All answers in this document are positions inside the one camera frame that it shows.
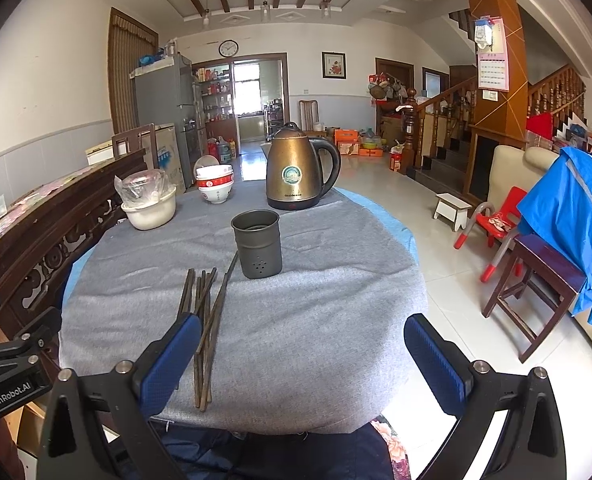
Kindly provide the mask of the small white fan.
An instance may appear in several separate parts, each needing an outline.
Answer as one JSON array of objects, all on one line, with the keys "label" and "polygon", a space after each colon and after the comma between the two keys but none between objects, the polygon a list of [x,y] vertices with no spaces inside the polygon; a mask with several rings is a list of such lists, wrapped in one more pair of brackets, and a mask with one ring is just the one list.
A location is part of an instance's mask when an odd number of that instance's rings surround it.
[{"label": "small white fan", "polygon": [[218,166],[220,164],[219,159],[212,155],[204,155],[200,156],[199,159],[194,164],[193,167],[193,174],[194,177],[197,177],[198,170],[200,168],[210,167],[210,166]]}]

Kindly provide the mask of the checkered cabinet cloth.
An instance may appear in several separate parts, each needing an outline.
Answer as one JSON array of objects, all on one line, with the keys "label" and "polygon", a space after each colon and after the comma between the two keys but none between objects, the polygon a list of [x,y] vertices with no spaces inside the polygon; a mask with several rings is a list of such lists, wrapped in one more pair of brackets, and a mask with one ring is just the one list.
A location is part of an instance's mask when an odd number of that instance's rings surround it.
[{"label": "checkered cabinet cloth", "polygon": [[19,222],[19,219],[30,211],[33,206],[41,205],[51,195],[55,194],[57,191],[61,191],[66,185],[81,179],[96,168],[98,168],[98,164],[76,170],[72,174],[68,174],[67,176],[60,177],[50,183],[41,185],[16,200],[5,209],[3,214],[0,214],[0,238],[5,232],[8,232],[15,223]]}]

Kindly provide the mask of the red plastic child chair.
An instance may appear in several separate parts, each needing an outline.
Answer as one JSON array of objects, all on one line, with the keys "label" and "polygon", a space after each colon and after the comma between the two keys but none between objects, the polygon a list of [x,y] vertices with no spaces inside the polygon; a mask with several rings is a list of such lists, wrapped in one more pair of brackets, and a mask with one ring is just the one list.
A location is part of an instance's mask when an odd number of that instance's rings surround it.
[{"label": "red plastic child chair", "polygon": [[504,202],[498,210],[494,210],[489,200],[479,204],[466,222],[464,230],[459,234],[453,247],[460,249],[475,226],[479,226],[487,234],[489,247],[498,243],[499,248],[482,271],[480,280],[487,283],[496,272],[502,258],[509,250],[515,237],[517,237],[517,226],[520,223],[520,212],[518,204],[527,195],[527,192],[518,186],[512,186],[505,197]]}]

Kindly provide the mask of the wall calendar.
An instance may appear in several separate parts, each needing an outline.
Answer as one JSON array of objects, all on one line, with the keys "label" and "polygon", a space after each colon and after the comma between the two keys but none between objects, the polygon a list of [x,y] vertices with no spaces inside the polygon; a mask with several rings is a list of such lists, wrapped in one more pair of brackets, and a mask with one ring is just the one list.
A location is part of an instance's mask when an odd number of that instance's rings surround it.
[{"label": "wall calendar", "polygon": [[483,16],[475,21],[478,88],[509,90],[509,49],[502,18]]}]

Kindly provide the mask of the dark wooden stool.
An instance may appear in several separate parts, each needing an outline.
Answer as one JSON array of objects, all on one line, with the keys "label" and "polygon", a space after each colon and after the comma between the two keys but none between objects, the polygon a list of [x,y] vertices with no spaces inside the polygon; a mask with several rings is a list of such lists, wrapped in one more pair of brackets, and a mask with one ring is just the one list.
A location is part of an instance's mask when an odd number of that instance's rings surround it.
[{"label": "dark wooden stool", "polygon": [[[502,310],[529,341],[527,349],[518,356],[525,363],[573,307],[586,276],[536,234],[519,235],[514,242],[508,265],[482,309],[482,316],[489,318],[495,308]],[[508,303],[511,297],[520,299],[526,290],[531,290],[552,312],[539,333]]]}]

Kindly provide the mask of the grey refrigerator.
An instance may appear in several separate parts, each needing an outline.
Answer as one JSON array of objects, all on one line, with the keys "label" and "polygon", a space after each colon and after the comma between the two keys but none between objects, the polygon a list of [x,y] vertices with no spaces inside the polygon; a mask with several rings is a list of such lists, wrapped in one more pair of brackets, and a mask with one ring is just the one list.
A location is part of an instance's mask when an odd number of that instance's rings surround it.
[{"label": "grey refrigerator", "polygon": [[138,67],[130,75],[139,125],[174,126],[184,185],[195,183],[194,166],[206,153],[207,134],[200,87],[191,61],[180,53]]}]

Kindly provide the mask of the wooden staircase railing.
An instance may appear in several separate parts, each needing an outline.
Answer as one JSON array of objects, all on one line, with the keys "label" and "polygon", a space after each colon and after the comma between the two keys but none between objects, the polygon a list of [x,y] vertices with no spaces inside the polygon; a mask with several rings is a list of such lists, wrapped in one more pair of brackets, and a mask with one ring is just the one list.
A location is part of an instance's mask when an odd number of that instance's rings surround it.
[{"label": "wooden staircase railing", "polygon": [[509,89],[495,99],[477,77],[423,103],[409,90],[401,107],[402,168],[421,168],[424,159],[436,156],[460,130],[524,148],[530,118],[548,114],[552,128],[574,115],[582,117],[585,93],[584,81],[569,64],[535,84],[528,81],[524,64],[511,66]]}]

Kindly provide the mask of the blue jacket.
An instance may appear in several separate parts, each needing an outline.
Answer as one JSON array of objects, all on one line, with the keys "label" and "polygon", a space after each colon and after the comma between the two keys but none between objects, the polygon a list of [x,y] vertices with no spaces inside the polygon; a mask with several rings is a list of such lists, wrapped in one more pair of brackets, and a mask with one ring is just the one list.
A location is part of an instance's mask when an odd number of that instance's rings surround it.
[{"label": "blue jacket", "polygon": [[592,325],[592,155],[562,148],[518,204],[520,232],[536,234],[584,272],[573,312]]}]

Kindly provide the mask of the blue table cover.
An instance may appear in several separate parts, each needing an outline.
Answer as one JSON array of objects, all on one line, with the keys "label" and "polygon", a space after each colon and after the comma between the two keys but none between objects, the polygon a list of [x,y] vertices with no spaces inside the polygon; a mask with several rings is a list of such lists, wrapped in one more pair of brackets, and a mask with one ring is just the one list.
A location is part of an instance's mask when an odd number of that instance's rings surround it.
[{"label": "blue table cover", "polygon": [[[373,200],[369,200],[366,196],[361,194],[345,190],[344,188],[336,188],[336,191],[343,196],[347,197],[348,200],[366,208],[372,216],[377,218],[379,222],[384,226],[384,229],[408,252],[412,255],[416,263],[420,262],[418,256],[418,246],[416,246],[416,240],[412,232],[399,220],[393,217],[385,208],[375,203]],[[62,306],[65,307],[68,300],[72,296],[80,274],[87,263],[89,258],[94,251],[94,246],[88,249],[80,258],[78,258],[72,265],[72,270],[69,273],[69,278],[65,284]]]}]

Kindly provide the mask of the round wall clock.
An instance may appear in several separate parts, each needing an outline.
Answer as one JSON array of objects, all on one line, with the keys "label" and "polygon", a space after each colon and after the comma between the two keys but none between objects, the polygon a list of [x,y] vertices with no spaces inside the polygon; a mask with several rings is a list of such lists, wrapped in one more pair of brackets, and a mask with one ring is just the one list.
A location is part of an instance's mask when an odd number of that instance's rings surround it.
[{"label": "round wall clock", "polygon": [[235,58],[238,55],[238,50],[240,50],[240,46],[233,39],[223,40],[218,45],[218,53],[222,58]]}]

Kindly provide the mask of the orange cardboard box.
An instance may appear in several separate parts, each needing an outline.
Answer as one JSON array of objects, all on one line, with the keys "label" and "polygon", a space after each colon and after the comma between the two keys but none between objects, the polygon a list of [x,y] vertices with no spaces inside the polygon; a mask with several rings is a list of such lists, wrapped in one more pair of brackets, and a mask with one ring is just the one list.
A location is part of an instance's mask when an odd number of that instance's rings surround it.
[{"label": "orange cardboard box", "polygon": [[360,138],[357,130],[336,129],[334,143],[341,155],[354,156],[359,153]]}]

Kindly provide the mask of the brown window blind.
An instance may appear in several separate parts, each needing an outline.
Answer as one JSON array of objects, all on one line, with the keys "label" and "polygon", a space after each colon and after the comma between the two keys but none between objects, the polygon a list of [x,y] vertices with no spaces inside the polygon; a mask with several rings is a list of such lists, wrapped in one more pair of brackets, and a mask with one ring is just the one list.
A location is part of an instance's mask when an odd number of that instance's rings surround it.
[{"label": "brown window blind", "polygon": [[107,40],[107,82],[114,133],[138,125],[136,90],[130,74],[139,60],[158,50],[158,33],[116,8],[110,9]]}]

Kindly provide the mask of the wooden chair by wall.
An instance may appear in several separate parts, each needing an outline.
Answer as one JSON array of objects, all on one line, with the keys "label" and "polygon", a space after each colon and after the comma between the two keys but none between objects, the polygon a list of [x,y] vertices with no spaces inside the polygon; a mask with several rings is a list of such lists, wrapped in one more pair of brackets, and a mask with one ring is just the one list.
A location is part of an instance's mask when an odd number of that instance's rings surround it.
[{"label": "wooden chair by wall", "polygon": [[317,100],[300,100],[298,102],[300,128],[307,136],[326,136],[322,124]]}]

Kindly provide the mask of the white basin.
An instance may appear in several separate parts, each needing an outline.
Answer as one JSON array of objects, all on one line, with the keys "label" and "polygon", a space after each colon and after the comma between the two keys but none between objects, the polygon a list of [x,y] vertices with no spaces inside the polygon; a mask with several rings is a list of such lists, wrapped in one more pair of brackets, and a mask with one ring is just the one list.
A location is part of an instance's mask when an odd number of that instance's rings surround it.
[{"label": "white basin", "polygon": [[148,231],[163,226],[174,218],[177,209],[177,188],[173,186],[170,191],[160,196],[156,203],[139,208],[121,205],[121,210],[126,214],[130,224],[139,231]]}]

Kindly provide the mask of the dark carved wooden cabinet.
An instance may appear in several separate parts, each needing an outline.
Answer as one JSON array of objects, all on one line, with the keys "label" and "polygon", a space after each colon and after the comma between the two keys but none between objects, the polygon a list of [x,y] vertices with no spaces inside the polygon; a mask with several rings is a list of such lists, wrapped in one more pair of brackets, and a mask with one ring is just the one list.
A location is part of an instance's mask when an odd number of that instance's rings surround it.
[{"label": "dark carved wooden cabinet", "polygon": [[144,151],[98,168],[33,206],[0,238],[0,331],[12,338],[60,303],[72,264],[125,218],[114,177],[146,167]]}]

